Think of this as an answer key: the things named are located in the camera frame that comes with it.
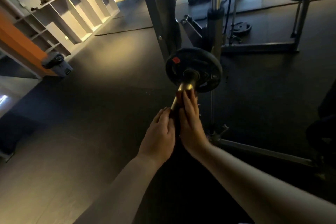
gray trash bin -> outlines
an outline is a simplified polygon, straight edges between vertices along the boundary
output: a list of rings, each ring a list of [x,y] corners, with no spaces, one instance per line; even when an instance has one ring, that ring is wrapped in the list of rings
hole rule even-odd
[[[42,67],[51,69],[61,77],[66,77],[72,71],[72,67],[64,60],[63,55],[59,52],[48,53],[48,56],[42,60]]]

person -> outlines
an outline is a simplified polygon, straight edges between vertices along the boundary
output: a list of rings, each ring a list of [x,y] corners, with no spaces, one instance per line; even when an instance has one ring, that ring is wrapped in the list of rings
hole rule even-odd
[[[186,150],[206,167],[255,223],[336,223],[336,205],[313,196],[209,143],[199,119],[195,93],[183,92],[180,138]],[[170,108],[154,117],[139,152],[74,224],[132,223],[157,170],[174,150]]]

weight plate hub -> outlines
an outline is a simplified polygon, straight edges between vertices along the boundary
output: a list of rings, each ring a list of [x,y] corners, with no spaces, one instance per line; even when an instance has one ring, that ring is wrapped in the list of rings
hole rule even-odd
[[[184,82],[189,71],[199,74],[195,90],[200,93],[215,89],[221,82],[223,72],[219,60],[200,48],[181,48],[168,58],[166,73],[175,85]]]
[[[250,33],[252,26],[247,22],[238,22],[233,27],[233,34],[235,36],[244,36]]]

orange pillar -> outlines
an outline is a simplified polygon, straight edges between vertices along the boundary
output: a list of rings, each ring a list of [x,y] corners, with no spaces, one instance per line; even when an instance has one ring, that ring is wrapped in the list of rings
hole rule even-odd
[[[47,54],[12,25],[2,13],[0,13],[0,48],[40,77],[56,75],[41,65],[41,61],[47,57]]]

red label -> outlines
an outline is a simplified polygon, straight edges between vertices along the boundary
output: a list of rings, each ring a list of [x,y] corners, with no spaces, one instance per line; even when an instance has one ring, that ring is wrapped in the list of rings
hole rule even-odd
[[[174,61],[175,64],[181,62],[180,59],[179,59],[178,57],[174,57],[174,58],[172,59],[172,61]]]

